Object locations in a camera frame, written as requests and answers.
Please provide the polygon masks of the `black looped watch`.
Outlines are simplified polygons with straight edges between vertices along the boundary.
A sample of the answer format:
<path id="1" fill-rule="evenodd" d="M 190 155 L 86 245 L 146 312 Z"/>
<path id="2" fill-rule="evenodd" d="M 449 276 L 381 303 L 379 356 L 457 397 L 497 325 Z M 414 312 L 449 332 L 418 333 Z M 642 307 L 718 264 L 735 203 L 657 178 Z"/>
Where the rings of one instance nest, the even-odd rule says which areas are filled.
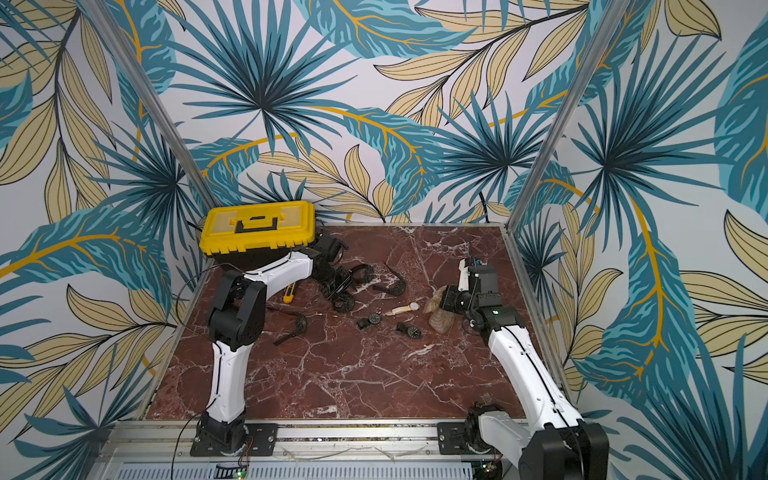
<path id="1" fill-rule="evenodd" d="M 384 293 L 392 297 L 398 297 L 405 293 L 407 289 L 407 281 L 403 275 L 394 270 L 388 264 L 385 264 L 389 272 L 396 277 L 396 280 L 391 284 L 376 283 L 372 284 L 370 288 L 374 291 Z"/>

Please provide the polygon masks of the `beige striped cloth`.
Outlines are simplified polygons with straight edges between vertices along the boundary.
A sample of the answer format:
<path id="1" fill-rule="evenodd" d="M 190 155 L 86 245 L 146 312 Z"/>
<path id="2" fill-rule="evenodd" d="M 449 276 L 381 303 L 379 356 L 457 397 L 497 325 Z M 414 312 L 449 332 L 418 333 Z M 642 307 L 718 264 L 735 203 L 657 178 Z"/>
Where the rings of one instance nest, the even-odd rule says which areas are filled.
<path id="1" fill-rule="evenodd" d="M 456 314 L 444 310 L 440 307 L 440 302 L 443 299 L 443 295 L 446 292 L 447 287 L 440 287 L 432 296 L 432 298 L 426 302 L 423 309 L 425 314 L 429 315 L 429 326 L 439 334 L 447 334 L 456 321 Z"/>

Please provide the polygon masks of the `small olive watch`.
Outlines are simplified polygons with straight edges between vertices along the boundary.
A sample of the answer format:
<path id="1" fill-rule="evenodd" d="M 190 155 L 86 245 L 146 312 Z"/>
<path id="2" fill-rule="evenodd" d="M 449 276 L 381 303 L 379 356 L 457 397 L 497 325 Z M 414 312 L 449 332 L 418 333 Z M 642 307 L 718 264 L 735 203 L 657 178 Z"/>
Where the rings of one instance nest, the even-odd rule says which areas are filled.
<path id="1" fill-rule="evenodd" d="M 421 330 L 418 327 L 408 325 L 403 322 L 397 323 L 396 331 L 403 335 L 406 335 L 410 339 L 420 339 L 422 336 Z"/>

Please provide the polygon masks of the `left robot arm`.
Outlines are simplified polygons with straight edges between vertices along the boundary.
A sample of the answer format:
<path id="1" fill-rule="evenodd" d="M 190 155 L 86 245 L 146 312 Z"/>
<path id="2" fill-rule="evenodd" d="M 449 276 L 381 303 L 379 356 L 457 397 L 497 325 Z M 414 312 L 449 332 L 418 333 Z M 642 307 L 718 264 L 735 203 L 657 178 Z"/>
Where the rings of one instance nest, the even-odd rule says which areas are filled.
<path id="1" fill-rule="evenodd" d="M 301 280 L 329 282 L 335 275 L 333 262 L 346 249 L 338 238 L 322 234 L 307 246 L 216 257 L 224 273 L 207 312 L 213 374 L 196 430 L 199 449 L 233 456 L 247 446 L 245 379 L 251 349 L 264 328 L 267 301 Z"/>

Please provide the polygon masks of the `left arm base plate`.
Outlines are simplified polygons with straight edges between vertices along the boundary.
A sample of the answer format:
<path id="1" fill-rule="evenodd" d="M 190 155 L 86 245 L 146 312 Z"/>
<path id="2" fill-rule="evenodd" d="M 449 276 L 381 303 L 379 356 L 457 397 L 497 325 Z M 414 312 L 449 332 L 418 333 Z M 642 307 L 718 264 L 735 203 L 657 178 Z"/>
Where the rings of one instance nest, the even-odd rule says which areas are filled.
<path id="1" fill-rule="evenodd" d="M 216 422 L 197 427 L 190 449 L 192 457 L 269 457 L 277 439 L 276 423 L 221 426 Z"/>

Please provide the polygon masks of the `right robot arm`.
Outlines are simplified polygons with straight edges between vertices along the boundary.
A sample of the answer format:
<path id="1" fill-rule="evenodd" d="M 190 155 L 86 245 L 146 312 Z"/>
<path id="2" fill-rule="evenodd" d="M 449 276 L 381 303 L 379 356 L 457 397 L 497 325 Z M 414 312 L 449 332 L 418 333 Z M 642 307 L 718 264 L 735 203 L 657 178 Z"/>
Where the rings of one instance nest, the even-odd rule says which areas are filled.
<path id="1" fill-rule="evenodd" d="M 539 357 L 518 311 L 502 303 L 494 267 L 465 259 L 441 310 L 461 314 L 480 334 L 520 401 L 519 423 L 497 405 L 475 405 L 462 424 L 438 426 L 444 455 L 497 453 L 522 479 L 605 479 L 610 444 L 568 401 Z"/>

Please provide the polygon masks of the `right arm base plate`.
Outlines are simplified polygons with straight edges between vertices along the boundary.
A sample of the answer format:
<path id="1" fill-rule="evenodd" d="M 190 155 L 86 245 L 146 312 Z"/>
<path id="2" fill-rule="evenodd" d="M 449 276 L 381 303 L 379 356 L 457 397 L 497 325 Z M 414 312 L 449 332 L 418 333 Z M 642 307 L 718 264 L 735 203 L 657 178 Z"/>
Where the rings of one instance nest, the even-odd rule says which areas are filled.
<path id="1" fill-rule="evenodd" d="M 494 451 L 481 439 L 479 428 L 465 422 L 438 422 L 436 429 L 441 455 L 486 455 Z"/>

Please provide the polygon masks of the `cream strap watch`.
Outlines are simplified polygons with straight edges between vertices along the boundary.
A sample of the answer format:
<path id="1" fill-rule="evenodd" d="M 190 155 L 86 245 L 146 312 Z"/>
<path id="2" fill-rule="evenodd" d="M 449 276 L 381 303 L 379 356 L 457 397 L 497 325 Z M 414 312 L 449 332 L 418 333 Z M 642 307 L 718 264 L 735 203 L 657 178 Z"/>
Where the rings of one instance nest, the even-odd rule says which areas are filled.
<path id="1" fill-rule="evenodd" d="M 420 306 L 419 306 L 418 303 L 411 302 L 408 305 L 399 306 L 399 307 L 395 307 L 395 308 L 393 308 L 391 310 L 388 310 L 388 311 L 385 312 L 385 315 L 386 316 L 396 316 L 396 315 L 400 315 L 400 314 L 404 314 L 404 313 L 418 311 L 419 308 L 420 308 Z"/>

